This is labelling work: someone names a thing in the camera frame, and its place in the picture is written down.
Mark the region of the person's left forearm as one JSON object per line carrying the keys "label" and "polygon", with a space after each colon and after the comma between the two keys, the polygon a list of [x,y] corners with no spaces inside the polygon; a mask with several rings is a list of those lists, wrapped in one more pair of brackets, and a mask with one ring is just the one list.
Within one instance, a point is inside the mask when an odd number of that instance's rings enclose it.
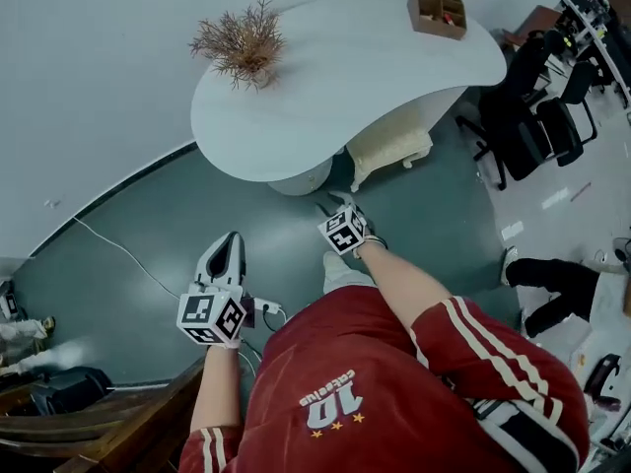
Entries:
{"label": "person's left forearm", "polygon": [[239,427],[241,368],[239,351],[210,347],[195,401],[190,431],[204,428]]}

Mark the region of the cluttered office desk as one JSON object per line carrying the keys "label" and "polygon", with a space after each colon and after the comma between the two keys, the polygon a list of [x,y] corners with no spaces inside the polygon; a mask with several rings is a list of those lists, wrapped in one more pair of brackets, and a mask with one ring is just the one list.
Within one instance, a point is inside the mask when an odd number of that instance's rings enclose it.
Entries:
{"label": "cluttered office desk", "polygon": [[561,0],[559,10],[576,59],[598,68],[594,86],[631,117],[631,0]]}

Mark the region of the black high-back office chair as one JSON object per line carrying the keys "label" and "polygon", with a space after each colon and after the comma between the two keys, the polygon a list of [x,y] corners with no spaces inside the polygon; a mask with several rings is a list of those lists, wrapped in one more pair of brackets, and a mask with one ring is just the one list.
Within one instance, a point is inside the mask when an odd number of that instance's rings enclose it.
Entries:
{"label": "black high-back office chair", "polygon": [[501,191],[507,187],[507,174],[515,181],[526,178],[551,151],[524,100],[533,91],[548,56],[544,32],[530,33],[510,60],[504,81],[481,95],[480,123],[462,115],[456,117],[459,127],[468,128],[480,138],[474,159],[478,162],[489,153],[493,155],[500,176],[497,188]]}

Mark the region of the dark wooden stair railing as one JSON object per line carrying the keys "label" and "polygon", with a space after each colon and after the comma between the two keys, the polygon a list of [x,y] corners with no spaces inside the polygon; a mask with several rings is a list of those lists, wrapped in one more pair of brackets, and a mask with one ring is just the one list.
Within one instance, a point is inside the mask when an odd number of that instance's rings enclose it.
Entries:
{"label": "dark wooden stair railing", "polygon": [[202,369],[199,359],[164,387],[79,412],[0,416],[0,473],[176,473]]}

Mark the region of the dark grey plastic seat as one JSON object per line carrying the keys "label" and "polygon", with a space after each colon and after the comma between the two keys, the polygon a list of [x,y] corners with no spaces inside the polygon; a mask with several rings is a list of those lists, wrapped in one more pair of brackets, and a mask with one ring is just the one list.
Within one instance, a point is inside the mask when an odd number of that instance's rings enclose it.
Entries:
{"label": "dark grey plastic seat", "polygon": [[32,401],[42,416],[84,410],[110,393],[110,379],[101,370],[76,367],[45,373],[33,385]]}

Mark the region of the person's right forearm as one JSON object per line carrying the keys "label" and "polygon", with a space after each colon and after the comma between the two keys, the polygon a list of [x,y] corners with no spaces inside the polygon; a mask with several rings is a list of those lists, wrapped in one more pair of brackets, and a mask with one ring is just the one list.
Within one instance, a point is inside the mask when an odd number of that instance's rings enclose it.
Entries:
{"label": "person's right forearm", "polygon": [[442,321],[440,327],[439,317],[449,317],[443,301],[452,293],[437,279],[374,240],[366,241],[357,252],[406,330],[412,329],[419,317],[432,320],[435,331],[453,328],[449,321]]}

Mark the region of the white curved desk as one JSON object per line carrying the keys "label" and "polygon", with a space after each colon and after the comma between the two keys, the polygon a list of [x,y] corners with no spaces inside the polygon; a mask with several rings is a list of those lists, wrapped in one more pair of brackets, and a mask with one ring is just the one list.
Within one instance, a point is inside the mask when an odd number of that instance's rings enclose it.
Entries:
{"label": "white curved desk", "polygon": [[284,12],[279,28],[286,44],[274,82],[233,89],[207,71],[191,102],[204,157],[249,182],[333,159],[380,119],[411,112],[429,130],[466,89],[497,85],[507,71],[476,21],[461,40],[418,33],[407,0],[316,0]]}

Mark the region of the black mesh office chair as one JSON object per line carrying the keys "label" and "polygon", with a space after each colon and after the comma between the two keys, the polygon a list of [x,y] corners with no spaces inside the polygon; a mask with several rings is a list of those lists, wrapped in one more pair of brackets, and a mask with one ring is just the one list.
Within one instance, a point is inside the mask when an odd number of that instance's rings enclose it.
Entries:
{"label": "black mesh office chair", "polygon": [[[547,161],[555,160],[559,167],[576,161],[584,152],[584,146],[597,137],[596,124],[586,101],[586,96],[597,75],[596,66],[590,61],[574,65],[565,89],[560,97],[542,101],[536,107],[536,116],[541,123],[553,155]],[[592,134],[582,139],[576,123],[568,109],[569,105],[581,105],[588,117]]]}

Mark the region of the cream upholstered stool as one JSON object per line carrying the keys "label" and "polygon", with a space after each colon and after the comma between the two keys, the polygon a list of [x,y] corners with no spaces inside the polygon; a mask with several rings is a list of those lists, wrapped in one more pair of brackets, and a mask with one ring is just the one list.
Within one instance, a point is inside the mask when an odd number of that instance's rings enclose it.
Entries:
{"label": "cream upholstered stool", "polygon": [[420,129],[389,135],[363,132],[346,145],[354,164],[354,179],[350,190],[357,192],[369,175],[378,169],[396,163],[411,169],[412,163],[425,158],[432,147],[430,134]]}

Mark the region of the brown wooden cabinet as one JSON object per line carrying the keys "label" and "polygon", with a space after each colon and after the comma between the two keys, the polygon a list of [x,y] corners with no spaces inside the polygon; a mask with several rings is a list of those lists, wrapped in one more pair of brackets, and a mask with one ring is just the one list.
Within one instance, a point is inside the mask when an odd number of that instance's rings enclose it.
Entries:
{"label": "brown wooden cabinet", "polygon": [[545,33],[552,29],[561,15],[557,10],[537,5],[514,32],[505,32],[505,38],[508,42],[521,46],[532,34]]}

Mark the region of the dried plant in white pot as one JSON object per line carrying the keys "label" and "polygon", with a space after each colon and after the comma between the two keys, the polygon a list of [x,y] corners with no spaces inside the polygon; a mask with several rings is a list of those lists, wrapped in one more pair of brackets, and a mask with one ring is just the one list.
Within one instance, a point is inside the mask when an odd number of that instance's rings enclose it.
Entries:
{"label": "dried plant in white pot", "polygon": [[269,0],[257,0],[239,14],[226,11],[215,21],[201,20],[190,54],[208,59],[214,72],[231,79],[233,89],[259,91],[277,78],[286,44],[279,20]]}

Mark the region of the person's red shirt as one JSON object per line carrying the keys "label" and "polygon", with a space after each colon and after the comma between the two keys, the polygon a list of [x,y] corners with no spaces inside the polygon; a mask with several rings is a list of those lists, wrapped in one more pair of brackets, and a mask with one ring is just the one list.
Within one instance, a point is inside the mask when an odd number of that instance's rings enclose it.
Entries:
{"label": "person's red shirt", "polygon": [[178,473],[578,473],[589,447],[573,375],[474,302],[405,328],[349,286],[268,340],[245,421],[193,432]]}

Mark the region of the brown wooden organizer box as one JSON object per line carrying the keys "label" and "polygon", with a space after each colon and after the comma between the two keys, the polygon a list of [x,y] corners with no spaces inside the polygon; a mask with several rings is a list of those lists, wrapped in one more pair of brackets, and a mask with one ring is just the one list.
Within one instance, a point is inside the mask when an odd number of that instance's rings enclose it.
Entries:
{"label": "brown wooden organizer box", "polygon": [[[461,40],[467,32],[462,0],[407,0],[407,9],[412,29],[418,33]],[[452,16],[453,26],[444,21],[445,12]]]}

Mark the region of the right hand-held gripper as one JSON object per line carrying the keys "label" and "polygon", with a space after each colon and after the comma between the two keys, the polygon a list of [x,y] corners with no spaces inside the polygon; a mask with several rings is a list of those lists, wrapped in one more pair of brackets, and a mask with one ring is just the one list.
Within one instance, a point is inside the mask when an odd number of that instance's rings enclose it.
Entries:
{"label": "right hand-held gripper", "polygon": [[369,234],[368,222],[349,193],[328,191],[327,196],[340,208],[332,214],[316,202],[316,208],[325,216],[318,225],[318,230],[338,255],[344,255],[355,250],[365,241]]}

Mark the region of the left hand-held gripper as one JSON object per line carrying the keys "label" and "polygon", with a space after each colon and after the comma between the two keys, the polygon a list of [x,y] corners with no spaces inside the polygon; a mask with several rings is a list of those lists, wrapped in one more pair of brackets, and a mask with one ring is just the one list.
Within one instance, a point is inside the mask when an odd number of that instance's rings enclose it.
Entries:
{"label": "left hand-held gripper", "polygon": [[216,239],[199,258],[196,284],[190,284],[188,292],[180,296],[176,316],[177,328],[194,343],[240,347],[241,329],[254,326],[254,297],[237,286],[245,277],[245,268],[245,245],[238,232]]}

